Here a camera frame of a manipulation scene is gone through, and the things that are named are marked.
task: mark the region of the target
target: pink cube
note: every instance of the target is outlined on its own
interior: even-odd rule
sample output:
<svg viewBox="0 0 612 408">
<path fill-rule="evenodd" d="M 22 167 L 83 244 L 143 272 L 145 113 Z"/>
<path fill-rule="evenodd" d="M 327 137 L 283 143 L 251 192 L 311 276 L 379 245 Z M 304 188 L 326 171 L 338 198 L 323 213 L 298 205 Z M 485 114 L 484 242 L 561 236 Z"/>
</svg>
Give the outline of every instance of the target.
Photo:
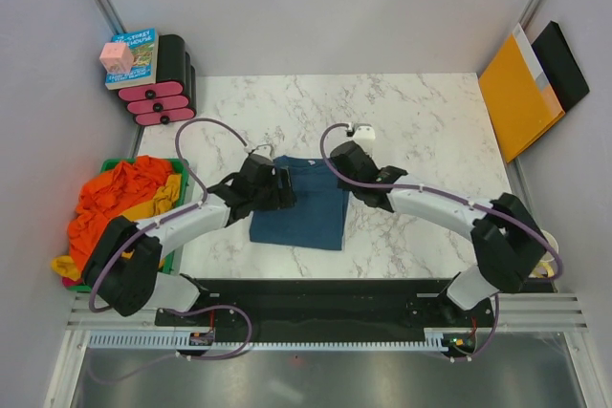
<svg viewBox="0 0 612 408">
<path fill-rule="evenodd" d="M 110 42 L 104 45 L 99 60 L 109 74 L 127 74 L 134 64 L 134 55 L 125 42 Z"/>
</svg>

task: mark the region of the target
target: marble surface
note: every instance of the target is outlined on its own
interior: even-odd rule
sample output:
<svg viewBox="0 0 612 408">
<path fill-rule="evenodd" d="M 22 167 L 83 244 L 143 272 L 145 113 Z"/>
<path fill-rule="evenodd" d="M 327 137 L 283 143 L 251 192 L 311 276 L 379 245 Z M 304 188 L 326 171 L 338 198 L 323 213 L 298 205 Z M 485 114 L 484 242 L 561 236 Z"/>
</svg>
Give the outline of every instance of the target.
<svg viewBox="0 0 612 408">
<path fill-rule="evenodd" d="M 392 164 L 422 180 L 472 196 L 495 198 L 510 186 L 474 74 L 287 75 L 204 77 L 199 115 L 221 119 L 249 143 L 275 154 L 318 158 L 328 125 L 374 126 L 377 165 Z M 141 155 L 174 158 L 180 123 L 144 130 Z M 328 151 L 344 141 L 340 130 Z M 197 123 L 182 148 L 205 183 L 237 170 L 245 154 L 223 128 Z M 255 244 L 251 220 L 185 245 L 181 272 L 197 277 L 449 277 L 475 261 L 471 243 L 439 226 L 371 209 L 351 197 L 343 251 Z"/>
</svg>

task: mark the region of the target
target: yellow folder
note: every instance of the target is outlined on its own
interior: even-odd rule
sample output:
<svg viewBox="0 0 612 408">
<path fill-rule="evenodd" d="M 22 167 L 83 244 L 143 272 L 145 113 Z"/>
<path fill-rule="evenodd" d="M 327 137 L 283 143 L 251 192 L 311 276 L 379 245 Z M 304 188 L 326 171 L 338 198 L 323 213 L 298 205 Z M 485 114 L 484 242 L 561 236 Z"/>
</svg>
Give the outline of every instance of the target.
<svg viewBox="0 0 612 408">
<path fill-rule="evenodd" d="M 478 81 L 506 162 L 565 114 L 520 25 Z"/>
</svg>

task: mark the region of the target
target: folded blue cloth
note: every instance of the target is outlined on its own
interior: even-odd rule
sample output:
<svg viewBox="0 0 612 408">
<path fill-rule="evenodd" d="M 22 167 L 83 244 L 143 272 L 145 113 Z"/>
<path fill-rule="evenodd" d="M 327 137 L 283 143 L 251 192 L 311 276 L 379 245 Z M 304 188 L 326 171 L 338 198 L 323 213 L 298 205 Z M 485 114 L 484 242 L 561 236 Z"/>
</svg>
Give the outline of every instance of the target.
<svg viewBox="0 0 612 408">
<path fill-rule="evenodd" d="M 336 176 L 323 160 L 279 157 L 274 165 L 289 168 L 295 206 L 253 212 L 251 241 L 342 250 L 348 192 L 338 188 Z"/>
</svg>

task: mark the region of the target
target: metallic floor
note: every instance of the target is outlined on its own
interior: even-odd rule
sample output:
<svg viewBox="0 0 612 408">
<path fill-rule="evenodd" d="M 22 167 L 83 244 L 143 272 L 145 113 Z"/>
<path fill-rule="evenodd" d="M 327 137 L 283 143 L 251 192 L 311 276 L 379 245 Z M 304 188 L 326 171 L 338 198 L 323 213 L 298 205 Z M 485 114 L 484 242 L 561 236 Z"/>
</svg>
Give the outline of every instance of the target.
<svg viewBox="0 0 612 408">
<path fill-rule="evenodd" d="M 259 351 L 220 362 L 171 359 L 114 386 L 81 375 L 73 406 L 584 407 L 562 343 L 550 334 L 500 333 L 472 363 L 455 364 L 392 352 Z M 112 378 L 164 353 L 89 350 L 86 359 L 98 376 Z"/>
</svg>

